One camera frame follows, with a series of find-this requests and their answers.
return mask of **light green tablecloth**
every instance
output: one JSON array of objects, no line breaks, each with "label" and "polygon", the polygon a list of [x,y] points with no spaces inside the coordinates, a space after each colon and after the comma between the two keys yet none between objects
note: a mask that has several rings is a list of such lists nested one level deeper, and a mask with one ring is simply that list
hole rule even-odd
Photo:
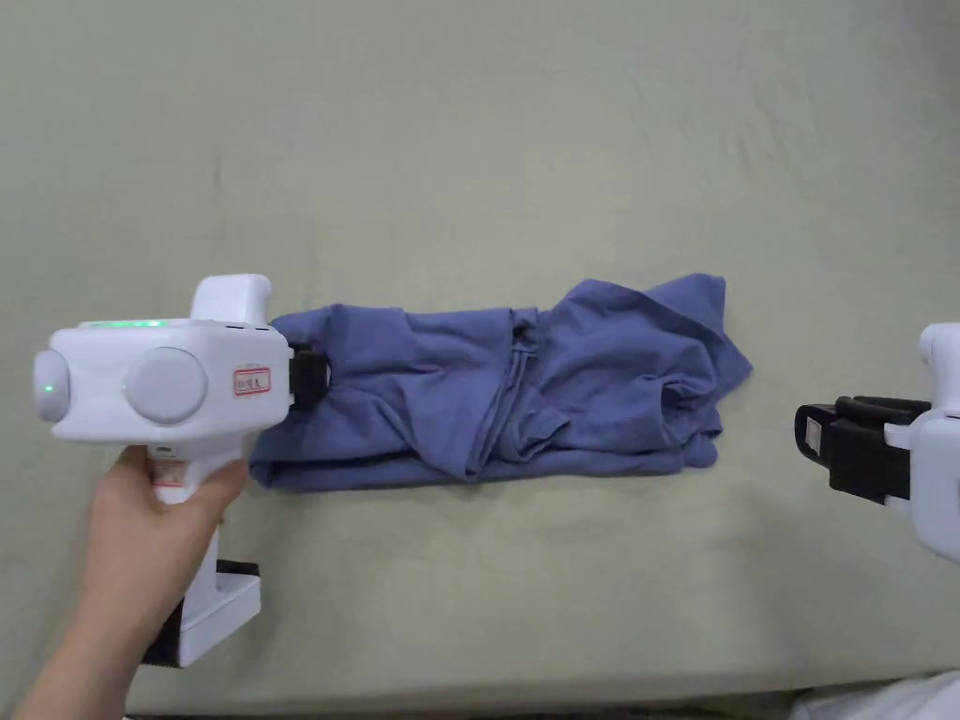
[{"label": "light green tablecloth", "polygon": [[263,613],[131,709],[514,706],[960,662],[960,567],[827,488],[795,408],[922,396],[960,314],[960,47],[926,0],[8,2],[0,698],[70,605],[104,448],[32,416],[84,319],[204,275],[273,309],[553,304],[585,276],[730,282],[756,363],[716,468],[477,489],[251,491]]}]

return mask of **garment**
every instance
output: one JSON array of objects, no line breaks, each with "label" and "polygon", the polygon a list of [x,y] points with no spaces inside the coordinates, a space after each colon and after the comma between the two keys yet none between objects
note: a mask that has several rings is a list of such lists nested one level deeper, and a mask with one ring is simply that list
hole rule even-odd
[{"label": "garment", "polygon": [[708,467],[715,404],[751,370],[723,331],[725,290],[707,275],[645,293],[585,280],[549,311],[278,318],[327,354],[330,389],[260,434],[251,473],[319,492]]}]

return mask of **blue fabric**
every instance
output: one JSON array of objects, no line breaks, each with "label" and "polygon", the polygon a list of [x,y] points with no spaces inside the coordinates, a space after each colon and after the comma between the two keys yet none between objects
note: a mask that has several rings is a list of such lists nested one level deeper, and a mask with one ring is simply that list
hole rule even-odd
[{"label": "blue fabric", "polygon": [[552,310],[331,305],[274,327],[330,360],[329,394],[260,434],[251,473],[294,492],[706,468],[716,402],[751,365],[726,283],[585,280]]}]

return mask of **red label sticker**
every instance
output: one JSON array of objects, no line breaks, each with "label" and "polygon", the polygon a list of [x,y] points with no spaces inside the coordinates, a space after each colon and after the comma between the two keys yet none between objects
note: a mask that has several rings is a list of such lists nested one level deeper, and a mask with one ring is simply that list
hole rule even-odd
[{"label": "red label sticker", "polygon": [[233,394],[242,397],[270,392],[270,368],[233,371]]},{"label": "red label sticker", "polygon": [[183,460],[151,460],[150,480],[155,488],[182,488],[186,463]]}]

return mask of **human hand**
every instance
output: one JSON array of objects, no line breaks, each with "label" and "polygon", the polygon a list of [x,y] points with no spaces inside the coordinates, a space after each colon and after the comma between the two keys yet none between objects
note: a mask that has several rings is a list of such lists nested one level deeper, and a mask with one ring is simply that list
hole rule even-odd
[{"label": "human hand", "polygon": [[78,608],[78,621],[109,626],[142,649],[186,593],[247,480],[246,463],[235,461],[185,502],[166,505],[154,494],[148,462],[146,448],[132,445],[97,485]]}]

